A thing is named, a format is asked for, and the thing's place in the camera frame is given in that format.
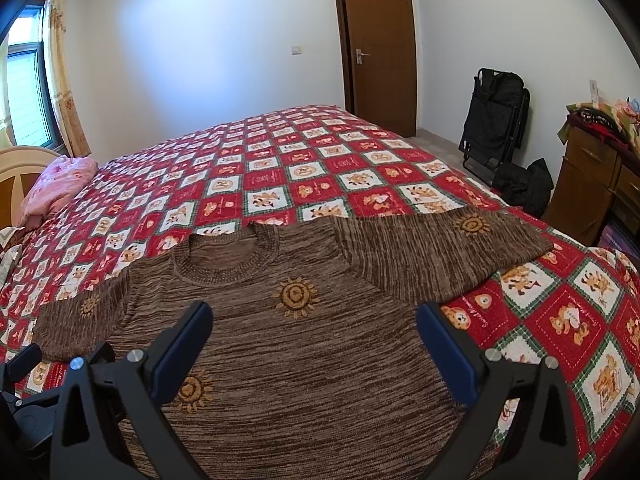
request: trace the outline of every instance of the door frame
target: door frame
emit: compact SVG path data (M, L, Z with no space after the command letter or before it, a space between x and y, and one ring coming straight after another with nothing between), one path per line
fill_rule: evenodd
M349 21L347 16L347 6L345 0L335 0L338 13L338 31L340 32L340 50L342 53L342 78L344 80L344 103L345 109L355 114L355 95L353 84L353 56L351 55L351 40L349 37ZM417 31L415 28L414 0L409 0L411 4L411 19L414 24L414 41L412 43L413 55L415 59L415 107L414 117L417 128L418 115L418 47Z

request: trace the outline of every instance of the sweater sleeve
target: sweater sleeve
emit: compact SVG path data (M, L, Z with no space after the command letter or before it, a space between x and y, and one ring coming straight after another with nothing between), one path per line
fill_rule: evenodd
M505 211L463 207L442 214L333 219L357 273L410 304L444 303L500 269L553 249L540 230Z
M130 270L101 282L94 290L83 290L69 300L40 307L33 340L46 359L68 361L87 356L98 343L126 323Z

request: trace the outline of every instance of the white wall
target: white wall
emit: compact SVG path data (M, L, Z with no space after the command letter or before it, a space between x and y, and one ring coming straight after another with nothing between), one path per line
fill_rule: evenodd
M101 124L100 141L89 135L100 159L275 109L344 105L335 0L76 4L85 37L74 41L85 55L72 56L69 24L69 70L83 125Z
M589 79L610 101L640 96L640 68L597 0L418 0L423 66L418 124L459 142L473 76L519 74L532 93L530 132L515 162L545 157L554 178L565 106L590 101Z

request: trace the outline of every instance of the window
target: window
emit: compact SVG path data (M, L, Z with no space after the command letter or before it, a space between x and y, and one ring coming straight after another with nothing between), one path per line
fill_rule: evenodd
M44 68L43 5L27 5L9 30L9 110L19 145L55 150L60 142Z

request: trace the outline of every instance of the window pane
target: window pane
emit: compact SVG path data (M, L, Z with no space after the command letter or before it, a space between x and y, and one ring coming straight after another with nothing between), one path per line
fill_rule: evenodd
M16 143L30 146L50 144L53 136L44 114L36 52L9 56L7 82Z
M9 44L42 41L42 8L26 7L9 29Z

